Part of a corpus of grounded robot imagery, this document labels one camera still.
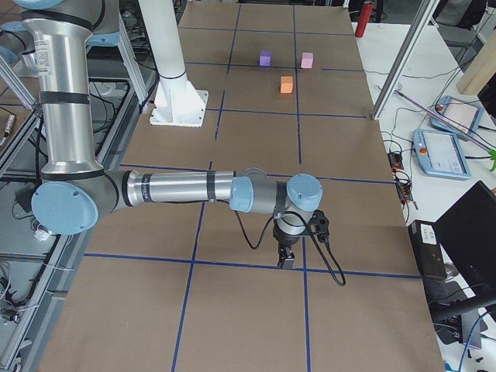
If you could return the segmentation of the pink foam block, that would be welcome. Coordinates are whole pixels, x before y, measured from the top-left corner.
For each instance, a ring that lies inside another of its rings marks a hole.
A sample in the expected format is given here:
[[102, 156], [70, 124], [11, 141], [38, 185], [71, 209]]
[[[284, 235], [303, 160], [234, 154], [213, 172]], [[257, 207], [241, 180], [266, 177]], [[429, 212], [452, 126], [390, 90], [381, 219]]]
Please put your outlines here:
[[312, 69], [314, 61], [314, 54], [304, 52], [301, 54], [301, 69]]

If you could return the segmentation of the purple foam block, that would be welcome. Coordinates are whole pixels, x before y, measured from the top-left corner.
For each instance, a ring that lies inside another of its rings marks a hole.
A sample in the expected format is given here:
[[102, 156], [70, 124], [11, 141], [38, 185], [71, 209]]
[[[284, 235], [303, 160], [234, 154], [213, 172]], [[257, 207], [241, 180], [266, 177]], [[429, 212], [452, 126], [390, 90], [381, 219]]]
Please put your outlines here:
[[261, 50], [259, 55], [259, 65], [261, 67], [269, 67], [271, 65], [272, 54], [269, 50]]

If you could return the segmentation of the aluminium frame post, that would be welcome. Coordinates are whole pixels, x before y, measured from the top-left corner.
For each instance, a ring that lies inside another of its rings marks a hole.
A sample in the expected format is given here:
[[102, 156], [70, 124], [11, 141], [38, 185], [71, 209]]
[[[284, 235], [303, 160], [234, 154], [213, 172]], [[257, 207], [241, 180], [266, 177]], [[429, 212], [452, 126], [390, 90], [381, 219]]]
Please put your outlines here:
[[419, 41], [424, 28], [428, 25], [432, 18], [439, 0], [423, 0], [415, 17], [410, 25], [410, 28], [404, 38], [404, 41], [398, 51], [398, 54], [392, 64], [392, 67], [387, 75], [387, 79], [383, 84], [381, 92], [374, 104], [370, 117], [372, 120], [378, 120], [381, 113], [384, 111], [389, 99], [393, 95], [395, 87], [405, 69], [416, 43]]

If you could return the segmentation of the red water bottle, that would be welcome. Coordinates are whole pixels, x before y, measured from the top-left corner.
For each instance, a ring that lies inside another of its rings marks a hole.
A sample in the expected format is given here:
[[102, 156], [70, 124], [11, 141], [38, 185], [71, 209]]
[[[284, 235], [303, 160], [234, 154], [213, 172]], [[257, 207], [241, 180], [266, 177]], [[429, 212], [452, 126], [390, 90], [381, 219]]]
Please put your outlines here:
[[355, 29], [355, 37], [356, 38], [362, 38], [365, 30], [367, 28], [367, 24], [370, 20], [371, 13], [374, 9], [374, 2], [371, 0], [366, 0], [363, 2], [361, 10], [360, 10], [360, 17], [358, 19], [358, 23], [356, 25]]

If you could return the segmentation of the orange foam block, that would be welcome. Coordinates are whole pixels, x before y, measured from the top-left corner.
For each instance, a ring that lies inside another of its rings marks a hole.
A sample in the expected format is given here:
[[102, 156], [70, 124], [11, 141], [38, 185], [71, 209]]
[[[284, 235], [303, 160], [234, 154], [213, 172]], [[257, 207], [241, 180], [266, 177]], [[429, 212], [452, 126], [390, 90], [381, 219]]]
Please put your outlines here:
[[292, 76], [281, 76], [280, 78], [280, 93], [291, 94], [294, 88], [294, 79]]

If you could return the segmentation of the blue teach pendant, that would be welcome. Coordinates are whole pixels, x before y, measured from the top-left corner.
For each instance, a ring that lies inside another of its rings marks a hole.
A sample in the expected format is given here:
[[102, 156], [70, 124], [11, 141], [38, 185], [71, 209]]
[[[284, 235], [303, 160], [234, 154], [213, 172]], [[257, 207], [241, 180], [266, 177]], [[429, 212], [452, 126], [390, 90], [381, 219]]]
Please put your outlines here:
[[483, 108], [480, 105], [465, 102], [450, 95], [441, 97], [436, 104], [436, 111], [461, 130], [463, 135], [457, 133], [457, 136], [465, 142], [468, 141], [467, 135], [475, 136], [483, 114]]
[[422, 171], [433, 177], [469, 180], [471, 172], [454, 133], [416, 129], [412, 142]]

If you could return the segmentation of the far blue teach pendant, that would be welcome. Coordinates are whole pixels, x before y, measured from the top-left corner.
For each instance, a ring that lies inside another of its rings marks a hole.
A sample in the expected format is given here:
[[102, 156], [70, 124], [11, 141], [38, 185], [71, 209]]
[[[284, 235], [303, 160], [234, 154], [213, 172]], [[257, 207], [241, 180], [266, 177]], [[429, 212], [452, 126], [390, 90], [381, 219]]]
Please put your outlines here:
[[475, 136], [483, 114], [483, 108], [480, 105], [465, 102], [450, 95], [441, 97], [436, 104], [436, 111], [461, 130], [463, 135], [457, 133], [457, 136], [465, 142], [468, 141], [467, 135]]

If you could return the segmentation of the orange black connector strip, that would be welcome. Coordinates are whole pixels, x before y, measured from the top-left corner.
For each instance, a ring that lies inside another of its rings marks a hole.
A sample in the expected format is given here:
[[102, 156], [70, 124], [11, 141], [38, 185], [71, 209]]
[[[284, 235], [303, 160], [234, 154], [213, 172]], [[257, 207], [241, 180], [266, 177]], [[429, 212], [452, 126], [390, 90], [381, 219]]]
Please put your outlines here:
[[403, 157], [399, 151], [389, 151], [387, 153], [388, 162], [391, 167], [391, 173], [394, 178], [395, 187], [398, 193], [400, 203], [403, 205], [413, 202], [412, 197], [412, 180], [405, 172], [403, 166]]

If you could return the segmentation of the wooden beam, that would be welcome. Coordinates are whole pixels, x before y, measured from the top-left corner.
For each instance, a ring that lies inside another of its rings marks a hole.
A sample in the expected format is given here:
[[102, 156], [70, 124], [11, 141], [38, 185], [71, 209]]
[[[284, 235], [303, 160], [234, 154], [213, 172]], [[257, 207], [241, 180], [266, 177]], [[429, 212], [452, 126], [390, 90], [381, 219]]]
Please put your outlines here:
[[479, 28], [484, 45], [456, 85], [462, 95], [478, 95], [495, 74], [495, 14], [486, 20]]

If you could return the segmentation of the black computer box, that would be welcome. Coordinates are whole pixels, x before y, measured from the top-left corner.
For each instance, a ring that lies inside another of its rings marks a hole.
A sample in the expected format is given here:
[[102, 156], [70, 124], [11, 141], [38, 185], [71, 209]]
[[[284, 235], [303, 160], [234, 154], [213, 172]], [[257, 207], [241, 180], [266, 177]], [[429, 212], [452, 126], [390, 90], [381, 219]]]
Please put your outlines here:
[[445, 281], [447, 275], [443, 255], [433, 224], [414, 220], [408, 226], [408, 234], [421, 276], [435, 281]]

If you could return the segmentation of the purple rod tool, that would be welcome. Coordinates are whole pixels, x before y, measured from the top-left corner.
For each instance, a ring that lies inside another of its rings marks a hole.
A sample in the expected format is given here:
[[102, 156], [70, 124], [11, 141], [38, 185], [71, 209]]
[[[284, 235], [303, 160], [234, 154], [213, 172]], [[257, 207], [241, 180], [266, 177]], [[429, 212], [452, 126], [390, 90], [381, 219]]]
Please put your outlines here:
[[432, 111], [431, 109], [421, 105], [420, 103], [416, 102], [415, 100], [409, 98], [408, 96], [406, 96], [405, 94], [403, 94], [402, 92], [400, 92], [398, 89], [394, 89], [394, 94], [395, 95], [398, 95], [399, 97], [403, 98], [404, 100], [406, 100], [407, 102], [411, 103], [412, 105], [414, 105], [416, 108], [422, 110], [423, 112], [425, 112], [426, 114], [430, 115], [432, 118], [434, 119], [437, 119], [438, 121], [440, 121], [442, 124], [444, 124], [445, 126], [449, 127], [451, 130], [453, 130], [456, 134], [460, 134], [461, 136], [463, 136], [464, 138], [466, 138], [467, 140], [471, 141], [472, 143], [474, 143], [476, 146], [480, 147], [482, 150], [486, 151], [487, 154], [491, 157], [491, 158], [495, 158], [495, 149], [492, 147], [492, 146], [488, 146], [484, 141], [481, 141], [481, 140], [478, 140], [474, 137], [472, 137], [470, 134], [468, 133], [464, 133], [460, 127], [462, 126], [461, 124], [457, 123], [457, 122], [454, 122], [453, 120], [451, 119], [448, 119], [447, 117], [445, 117], [444, 115], [441, 115], [439, 114], [438, 112], [436, 111]]

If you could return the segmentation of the white pedestal column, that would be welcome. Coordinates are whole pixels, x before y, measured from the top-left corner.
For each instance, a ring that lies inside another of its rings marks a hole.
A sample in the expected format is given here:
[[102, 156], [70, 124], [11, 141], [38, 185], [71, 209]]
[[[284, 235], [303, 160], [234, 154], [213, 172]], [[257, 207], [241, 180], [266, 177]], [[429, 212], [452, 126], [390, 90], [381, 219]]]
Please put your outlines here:
[[150, 123], [155, 126], [202, 126], [208, 92], [189, 81], [172, 1], [142, 0], [140, 11], [159, 75]]

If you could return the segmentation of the black monitor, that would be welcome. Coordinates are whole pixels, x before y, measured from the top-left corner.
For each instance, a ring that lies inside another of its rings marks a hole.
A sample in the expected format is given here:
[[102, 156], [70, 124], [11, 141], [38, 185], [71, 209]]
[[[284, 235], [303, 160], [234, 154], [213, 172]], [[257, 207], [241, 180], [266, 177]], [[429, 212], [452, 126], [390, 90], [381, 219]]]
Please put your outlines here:
[[435, 322], [486, 308], [495, 312], [495, 194], [476, 182], [434, 224], [436, 238], [475, 295], [431, 308]]

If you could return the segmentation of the near blue teach pendant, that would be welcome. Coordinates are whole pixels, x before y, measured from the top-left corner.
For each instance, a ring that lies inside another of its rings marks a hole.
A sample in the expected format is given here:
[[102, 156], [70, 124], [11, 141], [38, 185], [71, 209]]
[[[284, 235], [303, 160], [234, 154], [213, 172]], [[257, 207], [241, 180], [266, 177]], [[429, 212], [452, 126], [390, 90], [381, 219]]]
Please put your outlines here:
[[471, 172], [454, 133], [416, 129], [412, 142], [422, 171], [433, 177], [469, 180]]

